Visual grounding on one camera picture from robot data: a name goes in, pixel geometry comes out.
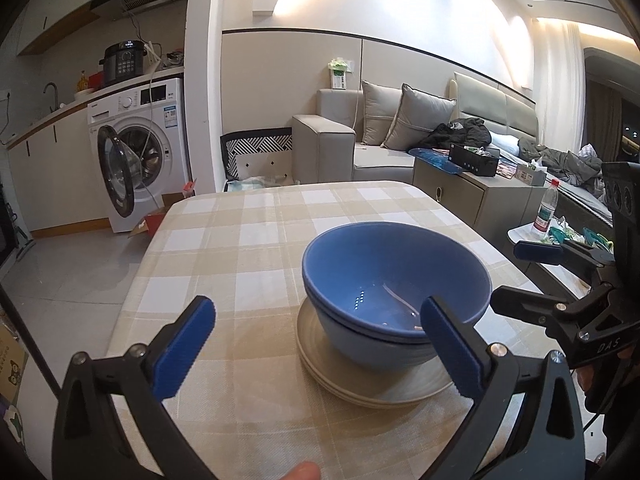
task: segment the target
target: white sheer curtain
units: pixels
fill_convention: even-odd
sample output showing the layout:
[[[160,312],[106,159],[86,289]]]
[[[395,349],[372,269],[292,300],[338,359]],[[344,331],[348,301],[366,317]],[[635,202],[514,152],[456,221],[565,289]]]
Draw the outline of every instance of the white sheer curtain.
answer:
[[[541,144],[578,153],[584,125],[584,51],[577,23],[535,23],[534,97]]]

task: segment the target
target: bottle label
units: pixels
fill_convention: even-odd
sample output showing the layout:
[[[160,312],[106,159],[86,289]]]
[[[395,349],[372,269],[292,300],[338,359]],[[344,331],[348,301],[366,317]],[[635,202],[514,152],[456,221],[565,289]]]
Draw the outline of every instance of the bottle label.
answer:
[[[538,216],[533,224],[533,227],[535,227],[538,231],[546,233],[546,230],[549,228],[549,223],[551,222],[553,213],[553,209],[549,209],[548,207],[541,205],[540,211],[538,211]]]

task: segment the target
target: metal bolt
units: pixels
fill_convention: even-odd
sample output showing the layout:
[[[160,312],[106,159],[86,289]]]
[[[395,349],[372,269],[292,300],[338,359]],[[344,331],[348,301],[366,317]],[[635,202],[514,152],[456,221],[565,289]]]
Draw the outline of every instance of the metal bolt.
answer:
[[[551,351],[551,360],[555,363],[564,363],[564,354],[559,350]]]
[[[142,357],[146,354],[146,345],[137,343],[129,348],[129,355],[132,357]]]
[[[502,343],[492,344],[489,347],[489,350],[491,350],[491,353],[496,357],[504,357],[505,355],[507,355],[507,352],[508,352],[507,347]]]
[[[71,358],[71,362],[75,365],[81,365],[89,356],[85,352],[78,352]]]

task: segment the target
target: curtain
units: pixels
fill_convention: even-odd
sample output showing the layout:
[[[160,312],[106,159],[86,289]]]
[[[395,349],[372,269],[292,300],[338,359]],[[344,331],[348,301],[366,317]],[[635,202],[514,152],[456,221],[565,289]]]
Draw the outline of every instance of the curtain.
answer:
[[[587,142],[604,162],[618,156],[622,138],[622,95],[595,81],[587,81]]]
[[[578,153],[584,125],[584,51],[577,23],[539,18],[535,24],[534,96],[541,144]]]

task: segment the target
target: bed headboard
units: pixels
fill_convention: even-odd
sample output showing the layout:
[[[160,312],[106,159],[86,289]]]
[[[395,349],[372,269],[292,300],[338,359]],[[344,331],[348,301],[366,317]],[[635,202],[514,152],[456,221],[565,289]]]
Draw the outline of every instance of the bed headboard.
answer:
[[[538,142],[536,111],[497,88],[454,72],[449,99],[456,100],[452,118],[480,117],[494,134]]]

